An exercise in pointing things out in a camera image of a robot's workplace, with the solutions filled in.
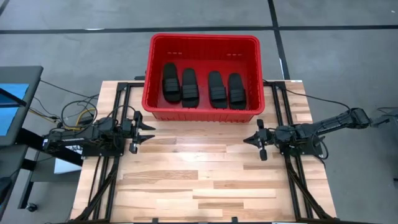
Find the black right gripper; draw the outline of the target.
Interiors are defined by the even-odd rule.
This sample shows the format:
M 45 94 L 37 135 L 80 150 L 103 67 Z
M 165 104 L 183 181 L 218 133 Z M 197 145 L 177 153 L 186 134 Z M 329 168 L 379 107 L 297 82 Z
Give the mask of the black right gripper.
M 276 128 L 265 128 L 262 119 L 257 120 L 257 126 L 259 130 L 252 136 L 244 139 L 243 142 L 258 147 L 261 160 L 266 161 L 266 146 L 275 144 Z

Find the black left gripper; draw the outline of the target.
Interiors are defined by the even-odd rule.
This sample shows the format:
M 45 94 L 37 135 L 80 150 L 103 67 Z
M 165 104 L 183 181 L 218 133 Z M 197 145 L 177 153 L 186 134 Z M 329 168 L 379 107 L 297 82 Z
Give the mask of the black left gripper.
M 137 146 L 145 142 L 146 140 L 149 140 L 151 138 L 154 138 L 154 135 L 140 135 L 139 130 L 145 130 L 145 131 L 153 131 L 155 128 L 148 126 L 142 122 L 142 114 L 140 111 L 136 111 L 134 113 L 133 119 L 131 121 L 131 139 L 132 143 L 130 143 L 129 146 L 129 152 L 132 154 L 137 153 Z

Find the black rubber slide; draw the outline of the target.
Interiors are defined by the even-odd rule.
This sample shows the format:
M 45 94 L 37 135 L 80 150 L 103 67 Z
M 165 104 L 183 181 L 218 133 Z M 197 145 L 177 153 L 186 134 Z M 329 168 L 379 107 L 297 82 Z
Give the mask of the black rubber slide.
M 169 103 L 178 103 L 181 100 L 180 83 L 174 63 L 166 63 L 163 67 L 162 93 Z
M 232 110 L 246 109 L 246 90 L 240 74 L 232 73 L 228 78 L 229 105 Z
M 182 74 L 182 107 L 196 108 L 199 104 L 199 91 L 194 69 L 186 68 Z
M 221 74 L 218 71 L 212 71 L 208 75 L 208 89 L 210 103 L 213 108 L 226 109 L 227 96 L 226 88 L 223 84 Z

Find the red plastic bin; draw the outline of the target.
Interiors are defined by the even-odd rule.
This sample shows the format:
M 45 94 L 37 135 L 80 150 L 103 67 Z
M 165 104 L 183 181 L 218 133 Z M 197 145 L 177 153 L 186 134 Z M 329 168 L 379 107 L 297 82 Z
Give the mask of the red plastic bin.
M 162 93 L 163 67 L 174 63 L 180 83 L 181 100 L 169 103 Z M 195 71 L 199 104 L 182 107 L 182 74 Z M 213 108 L 210 103 L 208 75 L 221 74 L 226 88 L 227 108 Z M 238 73 L 246 90 L 246 109 L 232 110 L 229 105 L 228 78 Z M 261 50 L 252 35 L 156 34 L 150 40 L 142 107 L 164 121 L 221 121 L 245 123 L 264 111 Z

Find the white paper box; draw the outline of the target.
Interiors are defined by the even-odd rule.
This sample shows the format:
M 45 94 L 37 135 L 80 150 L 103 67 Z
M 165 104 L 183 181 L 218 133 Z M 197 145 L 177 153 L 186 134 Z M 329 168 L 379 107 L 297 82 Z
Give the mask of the white paper box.
M 71 151 L 77 152 L 79 154 L 82 154 L 83 148 L 81 146 L 67 146 L 67 148 Z M 54 174 L 65 174 L 69 172 L 75 172 L 81 170 L 81 166 L 72 164 L 67 161 L 63 161 L 61 159 L 56 159 L 55 160 L 55 167 L 54 167 Z

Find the black cart beam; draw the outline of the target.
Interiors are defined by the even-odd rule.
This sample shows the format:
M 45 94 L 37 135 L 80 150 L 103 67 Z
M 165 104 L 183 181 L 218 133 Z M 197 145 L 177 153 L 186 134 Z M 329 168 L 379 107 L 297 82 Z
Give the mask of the black cart beam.
M 25 144 L 39 152 L 46 153 L 48 155 L 51 155 L 52 157 L 61 159 L 63 161 L 72 163 L 77 166 L 83 165 L 83 160 L 81 159 L 81 155 L 79 153 L 74 152 L 63 146 L 60 148 L 56 148 L 52 151 L 48 151 L 43 147 L 44 138 L 42 136 L 39 136 L 38 134 L 33 133 L 32 131 L 26 130 L 24 128 L 20 129 L 16 137 L 16 143 Z

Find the black cart leg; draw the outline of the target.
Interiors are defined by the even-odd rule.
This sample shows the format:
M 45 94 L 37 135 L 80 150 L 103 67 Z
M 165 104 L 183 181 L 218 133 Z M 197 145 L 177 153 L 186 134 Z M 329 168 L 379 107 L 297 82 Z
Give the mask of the black cart leg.
M 33 181 L 31 181 L 32 174 L 34 172 L 36 161 L 30 159 L 24 159 L 21 165 L 21 169 L 27 170 L 29 172 L 27 176 L 27 182 L 25 183 L 24 189 L 22 191 L 21 199 L 18 204 L 18 209 L 30 210 L 29 197 L 33 188 Z

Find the grey stand leg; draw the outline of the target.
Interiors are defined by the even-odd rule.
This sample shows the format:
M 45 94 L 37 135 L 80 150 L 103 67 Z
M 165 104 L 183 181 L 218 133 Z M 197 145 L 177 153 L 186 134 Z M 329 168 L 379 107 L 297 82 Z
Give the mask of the grey stand leg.
M 390 123 L 392 126 L 398 128 L 398 107 L 381 107 L 377 110 L 382 111 L 383 109 L 390 110 L 390 112 L 385 112 L 379 117 L 373 118 L 371 126 L 377 128 L 381 124 Z

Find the grey cart panel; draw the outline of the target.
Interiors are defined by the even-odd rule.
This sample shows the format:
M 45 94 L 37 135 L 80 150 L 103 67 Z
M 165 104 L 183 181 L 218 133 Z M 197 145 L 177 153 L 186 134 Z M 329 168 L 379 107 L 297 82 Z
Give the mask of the grey cart panel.
M 0 147 L 0 220 L 6 211 L 27 149 L 28 146 L 19 144 Z

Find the grey monitor with blue screen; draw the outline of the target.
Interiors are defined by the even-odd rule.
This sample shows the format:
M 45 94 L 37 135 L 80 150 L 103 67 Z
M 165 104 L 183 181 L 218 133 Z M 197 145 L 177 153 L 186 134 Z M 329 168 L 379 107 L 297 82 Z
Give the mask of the grey monitor with blue screen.
M 0 84 L 28 84 L 25 95 L 22 98 L 26 102 L 26 106 L 16 111 L 15 117 L 7 129 L 7 134 L 0 135 L 0 146 L 8 146 L 15 143 L 37 91 L 43 70 L 44 68 L 39 65 L 0 67 Z

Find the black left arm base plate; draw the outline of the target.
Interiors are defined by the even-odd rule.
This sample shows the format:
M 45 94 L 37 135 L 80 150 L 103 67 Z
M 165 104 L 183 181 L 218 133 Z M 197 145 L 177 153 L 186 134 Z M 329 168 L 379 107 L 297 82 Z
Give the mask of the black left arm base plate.
M 124 154 L 124 149 L 122 147 L 116 147 L 113 144 L 83 146 L 82 149 L 83 157 L 93 157 L 93 156 L 118 157 L 122 156 L 123 154 Z

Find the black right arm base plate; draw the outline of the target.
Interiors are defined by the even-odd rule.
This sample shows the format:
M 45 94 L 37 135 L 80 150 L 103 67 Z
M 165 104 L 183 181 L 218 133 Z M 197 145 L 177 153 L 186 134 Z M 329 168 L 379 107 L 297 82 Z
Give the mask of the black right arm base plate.
M 290 156 L 322 155 L 321 140 L 324 137 L 310 135 L 300 136 L 296 131 L 276 131 L 275 143 L 281 152 Z

